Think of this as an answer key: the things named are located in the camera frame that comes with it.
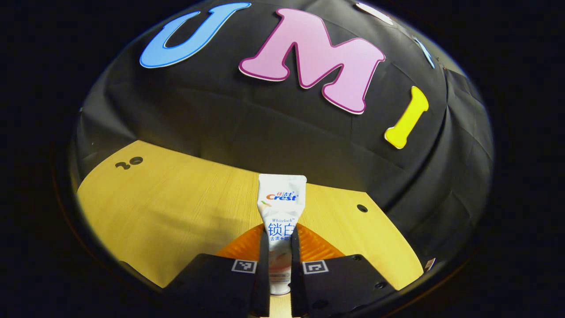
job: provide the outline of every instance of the wooden table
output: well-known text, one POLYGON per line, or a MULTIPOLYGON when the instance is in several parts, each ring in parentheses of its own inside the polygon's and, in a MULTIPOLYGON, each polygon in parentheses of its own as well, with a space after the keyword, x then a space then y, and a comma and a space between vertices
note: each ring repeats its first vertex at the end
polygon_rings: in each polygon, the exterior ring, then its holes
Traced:
MULTIPOLYGON (((258 174, 138 140, 95 167, 78 197, 116 259, 165 287, 196 254, 216 254, 262 223, 258 174), (133 157, 143 162, 131 165, 133 157)), ((298 222, 345 255, 365 256, 396 289, 423 274, 410 245, 365 192, 307 184, 298 222)), ((290 317, 289 295, 271 298, 271 317, 278 316, 290 317)))

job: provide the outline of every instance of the blue letter u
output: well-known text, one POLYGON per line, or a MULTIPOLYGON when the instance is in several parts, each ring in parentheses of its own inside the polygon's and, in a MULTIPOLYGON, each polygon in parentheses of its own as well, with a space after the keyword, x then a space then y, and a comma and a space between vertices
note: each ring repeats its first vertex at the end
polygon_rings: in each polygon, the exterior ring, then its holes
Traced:
POLYGON ((212 15, 200 25, 196 32, 183 44, 173 46, 172 48, 165 47, 167 40, 185 21, 198 15, 200 11, 183 15, 165 24, 161 32, 149 42, 141 54, 141 66, 146 68, 165 67, 193 56, 212 39, 234 12, 249 6, 251 6, 249 2, 237 2, 210 9, 209 12, 212 15))

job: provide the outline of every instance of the orange object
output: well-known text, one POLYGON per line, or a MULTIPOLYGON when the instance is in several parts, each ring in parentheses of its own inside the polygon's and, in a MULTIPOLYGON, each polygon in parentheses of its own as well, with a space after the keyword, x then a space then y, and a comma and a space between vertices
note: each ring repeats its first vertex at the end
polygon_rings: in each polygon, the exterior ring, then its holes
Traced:
MULTIPOLYGON (((317 261, 345 256, 340 250, 309 228, 300 223, 296 224, 296 228, 300 238, 300 261, 317 261)), ((258 261, 259 242, 263 229, 263 224, 252 227, 231 241, 217 255, 232 259, 258 261)))

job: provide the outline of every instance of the letter m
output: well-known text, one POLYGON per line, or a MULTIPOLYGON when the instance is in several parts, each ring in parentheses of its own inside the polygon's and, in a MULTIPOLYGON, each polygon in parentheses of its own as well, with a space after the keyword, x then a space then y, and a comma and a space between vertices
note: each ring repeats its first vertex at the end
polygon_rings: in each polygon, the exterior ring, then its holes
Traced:
POLYGON ((322 95, 339 108, 362 114, 367 88, 385 55, 362 38, 333 46, 324 22, 313 14, 288 8, 278 9, 277 14, 281 22, 256 56, 241 61, 240 71, 258 79, 283 81, 290 75, 284 62, 295 46, 300 86, 311 88, 341 67, 336 80, 324 85, 322 95))

